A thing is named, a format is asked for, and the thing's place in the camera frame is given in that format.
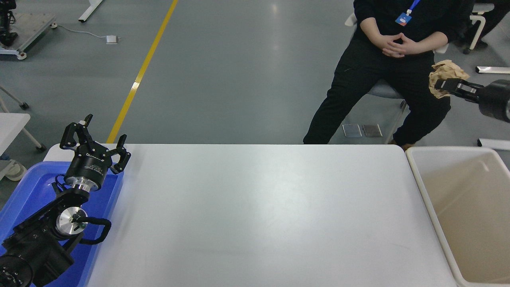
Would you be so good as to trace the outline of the person's right hand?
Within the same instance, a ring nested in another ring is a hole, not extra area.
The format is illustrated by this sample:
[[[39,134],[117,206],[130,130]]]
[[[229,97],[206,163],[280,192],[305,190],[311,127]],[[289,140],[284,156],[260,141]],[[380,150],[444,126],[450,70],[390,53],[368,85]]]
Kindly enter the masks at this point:
[[[402,39],[402,34],[381,35],[376,34],[371,38],[371,42],[378,47],[382,53],[388,57],[400,58],[405,56],[405,50],[396,40]]]

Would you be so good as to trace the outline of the person's left hand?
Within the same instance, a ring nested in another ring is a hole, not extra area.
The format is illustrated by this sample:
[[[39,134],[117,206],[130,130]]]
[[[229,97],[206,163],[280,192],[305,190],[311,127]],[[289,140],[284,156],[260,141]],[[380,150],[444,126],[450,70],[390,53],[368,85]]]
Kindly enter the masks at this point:
[[[402,34],[401,39],[396,40],[396,42],[398,44],[401,44],[402,48],[406,51],[405,56],[419,54],[421,51],[419,43],[406,37],[403,33],[401,33],[401,34]]]

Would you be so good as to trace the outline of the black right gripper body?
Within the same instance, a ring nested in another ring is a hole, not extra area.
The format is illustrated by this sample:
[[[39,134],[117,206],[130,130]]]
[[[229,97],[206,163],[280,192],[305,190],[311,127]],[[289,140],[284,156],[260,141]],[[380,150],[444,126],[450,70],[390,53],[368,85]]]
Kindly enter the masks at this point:
[[[479,111],[484,116],[510,122],[510,82],[496,80],[478,90]]]

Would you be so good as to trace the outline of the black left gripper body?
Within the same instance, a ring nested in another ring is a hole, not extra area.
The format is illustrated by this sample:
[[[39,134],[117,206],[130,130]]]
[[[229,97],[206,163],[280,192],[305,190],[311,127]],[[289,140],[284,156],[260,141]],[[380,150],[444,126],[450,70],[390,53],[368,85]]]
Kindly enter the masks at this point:
[[[65,174],[65,182],[71,185],[74,179],[86,178],[96,187],[102,187],[110,160],[102,156],[107,152],[105,147],[78,147],[69,169]]]

